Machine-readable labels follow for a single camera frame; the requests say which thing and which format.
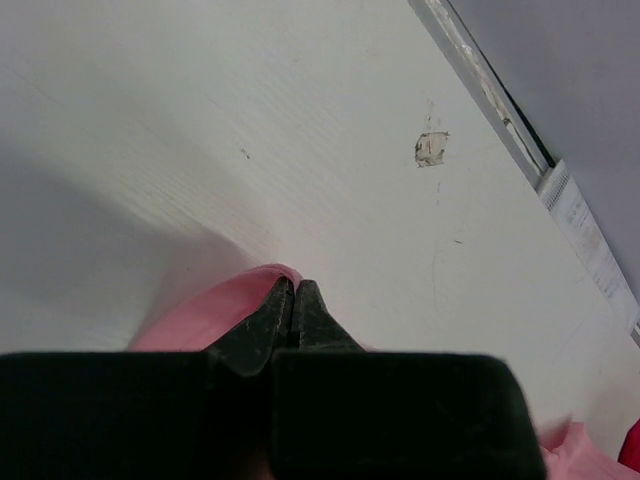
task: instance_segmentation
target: white label strip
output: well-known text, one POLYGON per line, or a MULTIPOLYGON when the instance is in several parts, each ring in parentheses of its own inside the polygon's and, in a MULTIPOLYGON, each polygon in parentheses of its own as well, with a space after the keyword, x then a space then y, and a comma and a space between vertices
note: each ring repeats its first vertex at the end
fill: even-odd
POLYGON ((564 161, 547 172, 538 195, 611 308, 629 333, 634 331, 640 320, 638 302, 564 161))

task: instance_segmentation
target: gray wall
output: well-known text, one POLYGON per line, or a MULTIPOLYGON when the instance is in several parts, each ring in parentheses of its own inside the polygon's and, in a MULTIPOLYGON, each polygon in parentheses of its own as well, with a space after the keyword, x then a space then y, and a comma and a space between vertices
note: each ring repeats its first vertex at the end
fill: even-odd
POLYGON ((640 2, 451 0, 640 297, 640 2))

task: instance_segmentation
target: white wooden surface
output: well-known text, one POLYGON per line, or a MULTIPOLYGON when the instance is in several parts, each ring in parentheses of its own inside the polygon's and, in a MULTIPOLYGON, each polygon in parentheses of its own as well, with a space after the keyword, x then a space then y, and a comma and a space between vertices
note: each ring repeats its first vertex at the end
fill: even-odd
POLYGON ((640 351, 408 4, 4 2, 0 111, 4 351, 123 348, 279 261, 366 344, 507 359, 539 425, 614 452, 640 414, 640 351))

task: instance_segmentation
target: damaged wall patch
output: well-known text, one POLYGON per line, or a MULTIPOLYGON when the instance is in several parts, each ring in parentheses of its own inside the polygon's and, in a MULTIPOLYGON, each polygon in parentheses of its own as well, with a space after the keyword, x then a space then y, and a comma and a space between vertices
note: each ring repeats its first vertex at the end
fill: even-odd
POLYGON ((416 142, 416 163, 418 167, 432 167, 444 163, 444 150, 449 132, 423 133, 416 142))

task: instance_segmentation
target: red object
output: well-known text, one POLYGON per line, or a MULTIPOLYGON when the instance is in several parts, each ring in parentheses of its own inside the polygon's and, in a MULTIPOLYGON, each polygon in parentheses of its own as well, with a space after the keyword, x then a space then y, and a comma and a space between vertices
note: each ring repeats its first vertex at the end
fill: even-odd
POLYGON ((618 461, 630 469, 640 472, 640 420, 627 433, 618 461))

